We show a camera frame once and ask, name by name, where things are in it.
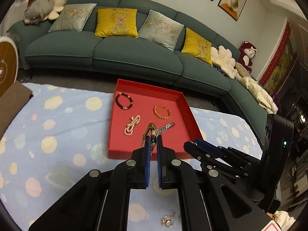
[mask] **orange bangle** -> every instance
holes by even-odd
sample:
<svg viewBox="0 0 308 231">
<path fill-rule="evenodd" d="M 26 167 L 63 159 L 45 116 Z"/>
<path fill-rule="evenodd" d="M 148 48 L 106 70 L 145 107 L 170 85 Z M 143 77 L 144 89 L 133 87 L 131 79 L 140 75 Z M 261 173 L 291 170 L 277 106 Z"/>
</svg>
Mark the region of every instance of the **orange bangle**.
<svg viewBox="0 0 308 231">
<path fill-rule="evenodd" d="M 166 106 L 164 106 L 164 105 L 156 105 L 156 106 L 154 107 L 154 109 L 153 109 L 153 112 L 154 112 L 154 114 L 155 114 L 159 119 L 167 120 L 167 119 L 170 118 L 170 116 L 171 116 L 171 111 L 170 111 L 169 109 L 167 109 L 168 116 L 161 116 L 161 115 L 159 115 L 159 114 L 156 112 L 156 108 L 163 108 L 163 109 L 165 109 Z"/>
</svg>

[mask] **wooden fan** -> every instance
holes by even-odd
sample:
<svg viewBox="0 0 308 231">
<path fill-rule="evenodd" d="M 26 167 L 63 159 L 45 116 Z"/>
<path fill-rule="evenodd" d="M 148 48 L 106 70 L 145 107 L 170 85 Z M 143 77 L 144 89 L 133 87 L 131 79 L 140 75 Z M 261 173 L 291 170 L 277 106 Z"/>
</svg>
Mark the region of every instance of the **wooden fan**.
<svg viewBox="0 0 308 231">
<path fill-rule="evenodd" d="M 16 81 L 18 53 L 9 37 L 0 37 L 0 96 Z"/>
</svg>

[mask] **light blue throw pillow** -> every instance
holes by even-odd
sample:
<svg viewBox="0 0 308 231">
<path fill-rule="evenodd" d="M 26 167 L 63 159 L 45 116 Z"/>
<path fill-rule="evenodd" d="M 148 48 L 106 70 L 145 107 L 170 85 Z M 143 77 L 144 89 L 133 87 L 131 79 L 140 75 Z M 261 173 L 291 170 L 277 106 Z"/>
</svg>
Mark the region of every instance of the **light blue throw pillow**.
<svg viewBox="0 0 308 231">
<path fill-rule="evenodd" d="M 184 25 L 161 13 L 150 10 L 145 23 L 138 32 L 138 36 L 156 42 L 173 52 L 183 28 Z"/>
<path fill-rule="evenodd" d="M 62 30 L 82 31 L 96 3 L 65 5 L 48 33 Z"/>
</svg>

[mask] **metal screw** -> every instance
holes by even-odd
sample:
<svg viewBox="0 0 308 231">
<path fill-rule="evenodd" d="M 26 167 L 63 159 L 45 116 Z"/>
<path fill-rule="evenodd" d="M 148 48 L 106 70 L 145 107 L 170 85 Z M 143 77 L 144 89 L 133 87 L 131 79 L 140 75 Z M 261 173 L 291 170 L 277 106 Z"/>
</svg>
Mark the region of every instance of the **metal screw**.
<svg viewBox="0 0 308 231">
<path fill-rule="evenodd" d="M 135 160 L 128 160 L 127 162 L 126 162 L 126 165 L 127 166 L 135 166 L 136 165 L 136 161 Z"/>
<path fill-rule="evenodd" d="M 208 174 L 212 177 L 217 177 L 218 176 L 218 172 L 215 169 L 212 169 L 208 172 Z"/>
<path fill-rule="evenodd" d="M 172 160 L 171 164 L 174 165 L 174 166 L 180 166 L 181 165 L 181 161 L 175 159 L 175 160 Z"/>
<path fill-rule="evenodd" d="M 99 174 L 100 174 L 100 172 L 98 170 L 95 170 L 95 169 L 90 171 L 90 173 L 89 173 L 89 175 L 91 177 L 97 177 Z"/>
</svg>

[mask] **dark red beaded bracelet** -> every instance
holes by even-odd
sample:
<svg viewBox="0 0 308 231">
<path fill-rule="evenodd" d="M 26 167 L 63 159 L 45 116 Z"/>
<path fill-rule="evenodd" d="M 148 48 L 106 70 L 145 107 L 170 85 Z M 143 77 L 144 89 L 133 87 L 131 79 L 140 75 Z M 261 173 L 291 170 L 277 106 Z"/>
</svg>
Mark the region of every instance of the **dark red beaded bracelet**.
<svg viewBox="0 0 308 231">
<path fill-rule="evenodd" d="M 130 104 L 129 104 L 127 107 L 124 107 L 124 106 L 122 106 L 121 103 L 119 103 L 119 97 L 120 97 L 121 95 L 122 95 L 122 96 L 125 96 L 125 97 L 127 97 L 127 98 L 129 99 Z M 133 99 L 132 99 L 128 94 L 122 93 L 122 92 L 118 93 L 118 95 L 117 95 L 116 98 L 115 98 L 115 102 L 116 102 L 116 104 L 117 104 L 120 108 L 122 108 L 122 109 L 124 109 L 124 110 L 130 109 L 130 108 L 133 106 L 133 103 L 134 103 Z"/>
</svg>

